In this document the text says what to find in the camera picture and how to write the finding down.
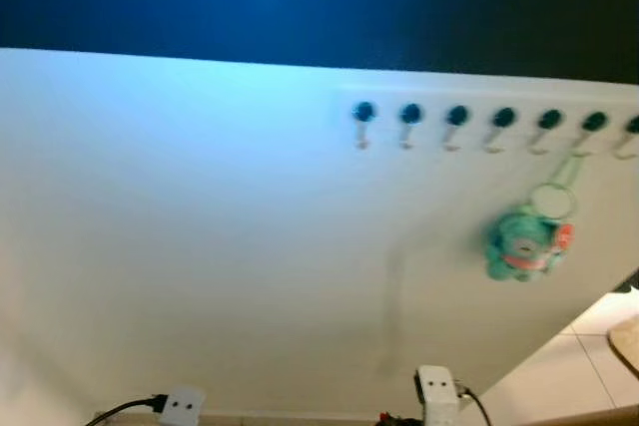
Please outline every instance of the wire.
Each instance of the wire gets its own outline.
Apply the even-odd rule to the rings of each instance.
[[[483,407],[483,404],[481,404],[481,400],[479,399],[479,396],[473,393],[468,387],[465,388],[464,394],[470,396],[472,400],[475,403],[477,403],[477,406],[479,407],[479,410],[481,411],[481,414],[483,415],[483,419],[486,421],[486,424],[488,426],[492,426],[492,423],[490,422],[490,418],[488,417],[488,412],[486,411],[486,408]]]
[[[147,399],[136,399],[135,401],[129,401],[128,403],[116,406],[106,413],[102,413],[100,416],[97,416],[92,421],[89,421],[85,426],[96,426],[97,424],[100,424],[102,421],[110,418],[114,414],[119,413],[120,411],[123,411],[125,409],[133,408],[134,406],[149,406],[150,408],[153,408],[153,411],[155,413],[160,413],[164,409],[167,398],[168,396],[166,394],[158,394]]]

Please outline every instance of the plush toy keychain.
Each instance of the plush toy keychain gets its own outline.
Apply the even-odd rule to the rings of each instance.
[[[531,281],[550,273],[561,261],[573,238],[574,228],[567,218],[575,213],[577,199],[570,187],[581,162],[574,155],[568,157],[548,182],[533,189],[524,205],[504,215],[491,229],[486,250],[488,276],[498,281]],[[568,174],[562,183],[559,179],[565,171]],[[568,205],[562,213],[541,212],[539,197],[544,191],[565,196]]]

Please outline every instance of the green plush toy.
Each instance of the green plush toy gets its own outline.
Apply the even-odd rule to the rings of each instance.
[[[531,281],[549,273],[563,258],[573,226],[523,206],[505,215],[489,234],[488,275],[499,281]]]

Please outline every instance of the row of hooks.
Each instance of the row of hooks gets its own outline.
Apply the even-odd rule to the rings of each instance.
[[[371,102],[360,102],[352,109],[352,115],[357,123],[356,145],[360,149],[366,149],[369,141],[366,137],[366,127],[376,117],[375,106]],[[399,112],[399,120],[402,124],[402,132],[399,138],[401,146],[405,149],[412,148],[410,133],[414,126],[423,120],[423,109],[418,104],[407,104]],[[564,121],[564,114],[556,109],[544,112],[537,121],[537,133],[528,145],[528,151],[534,155],[544,155],[547,150],[541,149],[539,144],[554,129],[559,127]],[[457,131],[470,120],[470,111],[463,105],[457,105],[450,109],[446,115],[446,134],[443,140],[443,147],[454,152],[459,150],[459,145],[454,142]],[[498,154],[504,149],[496,145],[499,136],[517,121],[517,114],[514,109],[505,107],[498,110],[491,120],[491,132],[484,144],[484,149],[491,154]],[[581,135],[573,144],[574,155],[576,157],[587,157],[589,152],[582,152],[583,144],[595,133],[601,131],[608,125],[608,116],[603,112],[594,112],[586,117],[581,123]],[[629,160],[638,154],[623,154],[624,147],[639,134],[639,116],[630,120],[624,129],[622,138],[614,147],[613,154],[619,160]]]

